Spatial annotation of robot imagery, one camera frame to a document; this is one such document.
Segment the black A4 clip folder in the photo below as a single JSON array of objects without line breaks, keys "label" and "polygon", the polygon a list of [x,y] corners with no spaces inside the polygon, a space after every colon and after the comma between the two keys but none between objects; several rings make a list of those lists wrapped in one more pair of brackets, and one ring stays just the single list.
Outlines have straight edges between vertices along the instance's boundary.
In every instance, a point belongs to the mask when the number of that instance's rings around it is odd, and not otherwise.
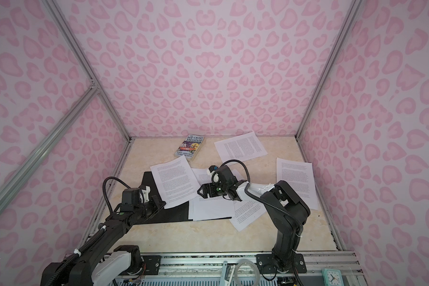
[{"label": "black A4 clip folder", "polygon": [[[152,195],[157,195],[161,198],[160,194],[158,193],[157,186],[151,172],[145,172],[143,174],[141,185],[137,188],[140,189],[141,186],[149,186],[151,188],[150,198]],[[164,223],[193,221],[188,219],[188,212],[189,212],[189,202],[186,202],[180,206],[177,206],[171,209],[162,209],[157,214],[146,214],[146,218],[144,220],[138,219],[137,216],[133,214],[131,221],[133,222],[134,225],[164,224]]]}]

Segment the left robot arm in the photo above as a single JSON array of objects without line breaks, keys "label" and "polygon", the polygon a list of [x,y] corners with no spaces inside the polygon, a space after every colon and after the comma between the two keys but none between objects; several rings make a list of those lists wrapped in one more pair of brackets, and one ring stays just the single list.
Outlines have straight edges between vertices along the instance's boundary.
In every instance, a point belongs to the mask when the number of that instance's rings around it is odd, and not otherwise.
[{"label": "left robot arm", "polygon": [[105,258],[108,251],[135,225],[143,224],[164,209],[157,195],[140,188],[125,189],[122,202],[99,226],[98,231],[62,262],[50,263],[43,271],[42,286],[108,285],[122,273],[143,274],[145,262],[137,245],[123,245]]}]

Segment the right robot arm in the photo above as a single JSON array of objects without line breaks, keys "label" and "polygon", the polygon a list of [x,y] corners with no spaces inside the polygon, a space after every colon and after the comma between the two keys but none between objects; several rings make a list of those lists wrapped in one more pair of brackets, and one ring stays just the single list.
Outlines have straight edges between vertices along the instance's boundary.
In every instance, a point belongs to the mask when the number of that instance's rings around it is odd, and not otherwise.
[{"label": "right robot arm", "polygon": [[297,270],[300,266],[297,248],[303,226],[311,214],[310,208],[286,181],[254,184],[250,182],[249,171],[245,173],[246,179],[238,179],[227,164],[212,165],[207,169],[210,182],[202,185],[197,194],[204,199],[222,197],[264,205],[277,229],[276,243],[272,249],[275,267],[280,272]]}]

